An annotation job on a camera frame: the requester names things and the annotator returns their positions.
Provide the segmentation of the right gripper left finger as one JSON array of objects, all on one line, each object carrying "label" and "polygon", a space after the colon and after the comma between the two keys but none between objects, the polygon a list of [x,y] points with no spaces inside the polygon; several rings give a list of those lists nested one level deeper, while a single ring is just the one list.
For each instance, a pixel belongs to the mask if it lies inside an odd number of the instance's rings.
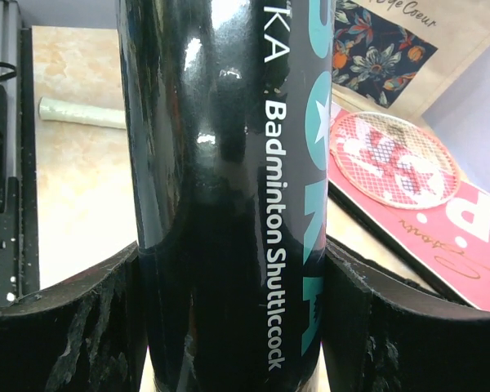
[{"label": "right gripper left finger", "polygon": [[135,243],[0,306],[0,391],[137,391],[146,351]]}]

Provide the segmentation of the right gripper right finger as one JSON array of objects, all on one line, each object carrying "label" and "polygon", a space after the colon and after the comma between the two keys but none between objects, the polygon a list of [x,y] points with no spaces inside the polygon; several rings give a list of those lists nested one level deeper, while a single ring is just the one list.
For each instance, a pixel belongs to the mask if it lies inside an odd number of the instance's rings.
[{"label": "right gripper right finger", "polygon": [[490,391],[490,313],[445,301],[330,238],[323,351],[333,391]]}]

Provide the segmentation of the black shuttlecock tube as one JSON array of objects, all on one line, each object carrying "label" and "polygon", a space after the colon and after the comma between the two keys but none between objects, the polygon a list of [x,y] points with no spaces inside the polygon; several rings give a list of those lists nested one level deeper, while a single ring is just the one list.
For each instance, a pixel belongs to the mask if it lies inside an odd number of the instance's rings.
[{"label": "black shuttlecock tube", "polygon": [[121,1],[160,391],[315,391],[332,1]]}]

